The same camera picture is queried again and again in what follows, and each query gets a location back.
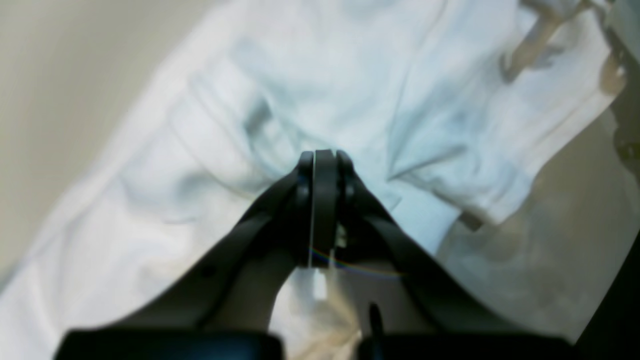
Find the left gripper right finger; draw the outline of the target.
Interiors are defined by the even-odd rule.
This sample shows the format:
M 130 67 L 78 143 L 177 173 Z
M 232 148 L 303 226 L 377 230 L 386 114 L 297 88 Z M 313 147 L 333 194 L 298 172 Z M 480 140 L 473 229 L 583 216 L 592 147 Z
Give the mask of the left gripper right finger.
M 576 360 L 565 340 L 499 316 L 393 220 L 339 150 L 311 153 L 311 266 L 345 272 L 359 360 Z

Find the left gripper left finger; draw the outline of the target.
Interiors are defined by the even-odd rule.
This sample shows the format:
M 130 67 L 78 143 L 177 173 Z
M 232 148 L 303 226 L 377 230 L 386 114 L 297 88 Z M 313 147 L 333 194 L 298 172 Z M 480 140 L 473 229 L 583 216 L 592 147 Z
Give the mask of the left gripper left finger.
M 72 330 L 57 360 L 283 360 L 268 332 L 277 295 L 308 255 L 314 154 L 261 194 L 173 285 L 133 313 Z

